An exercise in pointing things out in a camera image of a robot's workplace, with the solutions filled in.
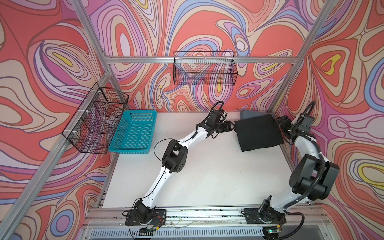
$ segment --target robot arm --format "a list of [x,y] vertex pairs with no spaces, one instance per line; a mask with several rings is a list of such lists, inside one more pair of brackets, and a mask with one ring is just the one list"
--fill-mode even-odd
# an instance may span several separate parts
[[[218,110],[214,107],[221,104]],[[162,168],[157,175],[154,183],[144,195],[144,197],[138,199],[134,203],[134,208],[130,215],[134,215],[134,218],[141,224],[147,224],[154,216],[154,208],[156,207],[158,195],[166,183],[175,174],[174,172],[180,172],[184,166],[188,155],[188,150],[196,145],[198,142],[206,139],[209,136],[213,137],[216,132],[229,132],[232,131],[231,121],[225,121],[227,113],[222,109],[224,102],[219,101],[213,105],[208,116],[199,124],[196,124],[196,130],[180,140],[172,139],[165,153],[162,157]]]
[[[277,195],[269,196],[258,209],[244,209],[247,223],[276,223],[284,224],[285,214],[302,215],[302,213],[290,213],[287,210],[298,203],[309,200],[325,199],[339,173],[339,167],[330,162],[321,152],[314,135],[310,133],[314,117],[311,113],[315,101],[305,109],[297,119],[291,121],[287,116],[276,120],[283,135],[292,139],[298,148],[301,161],[296,166],[289,179],[289,186]],[[289,234],[293,235],[302,225]]]
[[[175,172],[180,172],[181,169],[184,167],[185,160],[187,157],[187,152],[190,147],[193,145],[197,144],[198,142],[201,142],[202,140],[206,139],[208,135],[208,132],[202,128],[198,127],[197,131],[193,131],[191,134],[186,136],[183,139],[180,140],[171,140],[168,144],[166,153],[163,156],[163,166],[160,169],[159,174],[157,175],[157,178],[153,182],[152,186],[148,190],[148,192],[144,195],[142,199],[142,203],[148,207],[148,209],[152,209],[156,206],[157,203],[157,196],[161,192],[162,188],[166,185],[166,183],[171,179],[174,174],[172,174],[174,171]],[[169,162],[164,162],[164,159],[167,156],[170,156],[171,154],[174,153],[174,148],[179,149],[179,154],[174,157],[174,161],[172,161],[172,164]],[[178,161],[179,164],[176,164],[175,161],[177,161],[177,158],[180,158],[180,161]]]

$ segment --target blue plastic basket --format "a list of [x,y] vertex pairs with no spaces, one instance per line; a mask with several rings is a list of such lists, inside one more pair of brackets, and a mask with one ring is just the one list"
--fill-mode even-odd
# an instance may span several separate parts
[[124,111],[109,151],[120,154],[147,154],[151,147],[157,112]]

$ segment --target black joint motor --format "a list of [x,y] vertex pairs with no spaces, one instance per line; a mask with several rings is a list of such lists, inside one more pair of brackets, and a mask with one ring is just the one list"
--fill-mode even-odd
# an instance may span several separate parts
[[171,140],[163,155],[163,167],[169,169],[169,173],[180,172],[187,159],[188,149],[177,140]]

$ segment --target wire mesh basket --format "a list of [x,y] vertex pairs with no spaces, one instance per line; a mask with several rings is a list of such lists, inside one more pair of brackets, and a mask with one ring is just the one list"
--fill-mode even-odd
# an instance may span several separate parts
[[98,87],[80,120],[63,135],[79,152],[106,154],[128,98],[114,88]]
[[234,86],[237,67],[233,51],[175,51],[173,82],[175,85]]

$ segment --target psychedelic patterned wall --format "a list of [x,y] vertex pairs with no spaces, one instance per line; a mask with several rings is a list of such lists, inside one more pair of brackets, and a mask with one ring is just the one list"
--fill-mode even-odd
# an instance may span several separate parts
[[296,56],[322,0],[94,0],[87,12],[108,56],[235,50]]
[[266,110],[290,65],[244,65],[246,69],[239,73],[234,86],[174,85],[173,64],[120,63],[112,69],[122,90],[129,95],[130,109],[209,111],[215,102],[224,101],[226,111]]
[[[69,0],[0,1],[0,221],[102,74]],[[70,147],[14,239],[73,238],[110,160]]]
[[[92,1],[86,9],[108,56],[173,56],[233,50],[236,56],[296,56],[322,0]],[[266,110],[288,64],[238,64],[235,86],[175,86],[172,64],[114,64],[130,109]]]
[[[321,204],[343,240],[384,239],[384,1],[341,0],[277,109],[316,100],[312,132],[340,174]],[[301,157],[291,151],[294,164]]]

